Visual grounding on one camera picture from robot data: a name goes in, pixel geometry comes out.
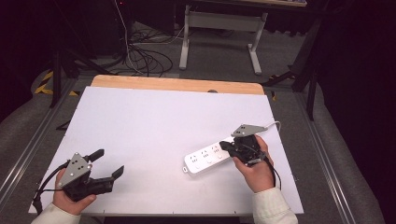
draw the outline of sleeve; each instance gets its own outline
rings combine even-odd
[[[33,220],[32,224],[78,224],[81,216],[68,214],[64,210],[50,203],[46,209]]]
[[[279,188],[268,189],[253,195],[253,218],[256,224],[298,223]]]

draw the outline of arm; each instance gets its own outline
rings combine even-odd
[[[267,144],[256,135],[260,148],[266,152],[274,165]],[[261,161],[252,167],[233,158],[236,168],[242,173],[247,185],[253,190],[253,217],[256,224],[298,223],[297,217],[290,210],[279,188],[274,188],[274,179],[268,164]]]
[[[65,169],[62,169],[56,175],[55,188],[64,174]],[[32,224],[47,224],[47,223],[63,223],[63,224],[78,224],[81,218],[81,212],[95,201],[96,195],[89,195],[86,198],[73,202],[67,197],[62,190],[57,190],[53,193],[53,201],[46,209],[33,220]]]

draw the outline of hand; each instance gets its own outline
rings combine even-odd
[[[259,143],[260,149],[265,152],[271,164],[274,166],[274,162],[268,153],[268,146],[262,140],[261,137],[255,135],[257,142]],[[233,162],[236,168],[242,173],[247,181],[247,185],[253,190],[253,192],[258,193],[267,189],[274,187],[274,179],[271,173],[271,169],[265,161],[261,161],[253,165],[252,167],[247,167],[238,158],[233,157]]]
[[[64,175],[66,169],[62,169],[57,175],[56,175],[56,181],[55,181],[55,188],[58,189],[58,183],[62,178],[62,175]],[[60,209],[64,210],[65,212],[78,216],[81,214],[82,210],[84,210],[86,207],[88,207],[93,201],[96,200],[96,195],[92,194],[87,196],[84,199],[81,199],[78,202],[73,202],[67,195],[64,193],[63,190],[56,190],[53,193],[53,204]]]

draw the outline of power outlet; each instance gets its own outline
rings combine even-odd
[[[233,137],[223,141],[232,142]],[[228,151],[221,149],[219,142],[195,151],[184,158],[183,172],[189,175],[198,175],[203,171],[219,165],[230,158]]]

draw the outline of desk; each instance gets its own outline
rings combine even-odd
[[[200,92],[207,90],[232,93]],[[231,160],[195,177],[182,171],[184,156],[229,137],[242,121],[274,121],[259,84],[98,76],[84,91],[49,172],[76,151],[87,155],[104,148],[92,177],[109,176],[121,165],[125,170],[113,192],[99,195],[85,210],[88,215],[251,215],[252,192]],[[286,200],[302,213],[276,127],[262,137],[272,150]],[[44,206],[50,201],[51,194],[42,195]]]
[[[282,6],[282,7],[305,7],[306,3],[289,2],[281,0],[243,0],[243,3],[254,3],[269,6]],[[184,70],[187,68],[187,59],[189,55],[189,30],[190,27],[212,28],[212,29],[228,29],[246,32],[255,32],[255,39],[253,44],[248,44],[247,49],[253,65],[254,73],[256,75],[262,74],[259,60],[256,54],[256,48],[262,36],[262,29],[267,18],[267,13],[263,12],[261,17],[248,17],[248,16],[235,16],[224,15],[218,13],[205,13],[190,11],[191,6],[186,5],[185,19],[184,19],[184,37],[183,45],[180,55],[179,68]]]

